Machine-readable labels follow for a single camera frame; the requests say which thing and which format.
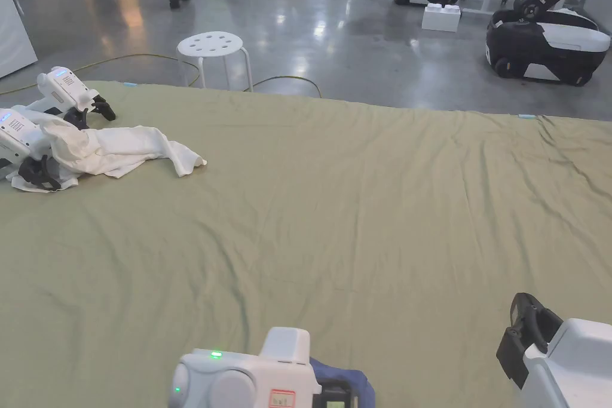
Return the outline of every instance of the white stool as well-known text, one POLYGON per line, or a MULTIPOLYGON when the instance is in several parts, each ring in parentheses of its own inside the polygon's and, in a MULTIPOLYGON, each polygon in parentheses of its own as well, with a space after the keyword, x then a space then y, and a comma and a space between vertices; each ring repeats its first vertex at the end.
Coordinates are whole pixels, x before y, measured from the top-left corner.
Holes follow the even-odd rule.
POLYGON ((179 71, 183 75, 185 86, 188 85, 187 77, 181 69, 181 63, 186 62, 183 56, 197 57, 198 58, 198 70, 200 71, 200 78, 202 80, 202 87, 206 87, 204 80, 204 58, 205 57, 223 57, 225 76, 228 81, 228 89, 230 88, 230 74, 228 73, 228 65, 225 60, 225 56, 228 54, 235 53, 236 51, 244 53, 244 59, 247 65, 247 77, 249 79, 249 89, 253 92, 253 78, 251 77, 251 61, 249 60, 249 53, 243 47, 243 40, 239 36, 229 32, 221 32, 219 30, 214 32, 204 32, 198 35, 192 35, 180 42, 176 47, 176 57, 179 61, 179 71))

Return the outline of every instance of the wrinkled fabric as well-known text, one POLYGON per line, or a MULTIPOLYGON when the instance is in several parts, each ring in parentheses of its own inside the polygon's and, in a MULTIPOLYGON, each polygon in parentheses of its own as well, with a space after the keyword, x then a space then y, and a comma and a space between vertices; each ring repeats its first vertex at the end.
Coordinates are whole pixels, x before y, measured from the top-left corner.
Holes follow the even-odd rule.
POLYGON ((285 326, 377 408, 516 408, 516 292, 612 323, 610 123, 90 86, 209 163, 0 186, 2 407, 163 408, 181 355, 285 326))
MULTIPOLYGON (((47 113, 30 111, 23 106, 14 108, 40 124, 48 138, 53 156, 50 173, 60 183, 60 189, 78 185, 78 177, 83 173, 105 174, 118 179, 148 159, 171 159, 179 177, 191 174, 194 168, 206 163, 184 145, 169 141, 157 128, 136 126, 79 131, 47 113)), ((9 174, 7 179, 12 186, 26 192, 49 193, 23 180, 18 171, 9 174)))

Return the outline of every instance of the label sticker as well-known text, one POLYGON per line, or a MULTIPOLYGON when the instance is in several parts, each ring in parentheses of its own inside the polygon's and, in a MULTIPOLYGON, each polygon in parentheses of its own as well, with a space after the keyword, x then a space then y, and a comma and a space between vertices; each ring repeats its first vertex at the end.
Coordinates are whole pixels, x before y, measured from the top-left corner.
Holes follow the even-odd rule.
POLYGON ((293 408, 296 404, 296 392, 292 390, 272 389, 269 408, 293 408))

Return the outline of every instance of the stool leg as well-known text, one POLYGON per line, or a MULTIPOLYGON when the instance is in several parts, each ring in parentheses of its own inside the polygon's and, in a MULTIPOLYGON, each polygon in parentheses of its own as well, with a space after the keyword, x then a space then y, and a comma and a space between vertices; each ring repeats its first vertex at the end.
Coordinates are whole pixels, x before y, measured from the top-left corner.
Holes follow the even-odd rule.
POLYGON ((189 86, 189 82, 187 81, 187 75, 185 74, 185 72, 183 72, 183 67, 182 67, 182 63, 184 62, 183 60, 183 55, 179 52, 179 49, 176 49, 176 65, 179 67, 179 74, 182 75, 183 78, 183 83, 185 84, 185 86, 189 86))
POLYGON ((247 77, 249 78, 249 89, 251 93, 253 92, 253 77, 251 76, 251 61, 249 59, 249 52, 245 49, 245 47, 240 48, 244 53, 244 59, 247 62, 247 77))
POLYGON ((224 56, 224 68, 225 68, 225 78, 228 81, 228 89, 230 89, 230 73, 228 72, 228 62, 225 60, 225 56, 224 56))
POLYGON ((200 79, 202 80, 202 87, 206 87, 206 80, 204 80, 204 58, 198 58, 198 70, 200 71, 200 79))

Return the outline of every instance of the blue cloth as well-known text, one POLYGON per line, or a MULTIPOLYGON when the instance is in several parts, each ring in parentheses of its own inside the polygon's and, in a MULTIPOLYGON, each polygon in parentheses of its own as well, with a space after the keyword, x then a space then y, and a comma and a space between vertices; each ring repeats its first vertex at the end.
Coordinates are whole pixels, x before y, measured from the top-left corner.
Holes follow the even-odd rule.
POLYGON ((310 358, 310 364, 314 368, 316 379, 339 379, 346 381, 351 386, 353 394, 359 398, 359 408, 375 408, 376 393, 374 387, 369 383, 363 372, 359 370, 345 370, 325 365, 318 360, 310 358))

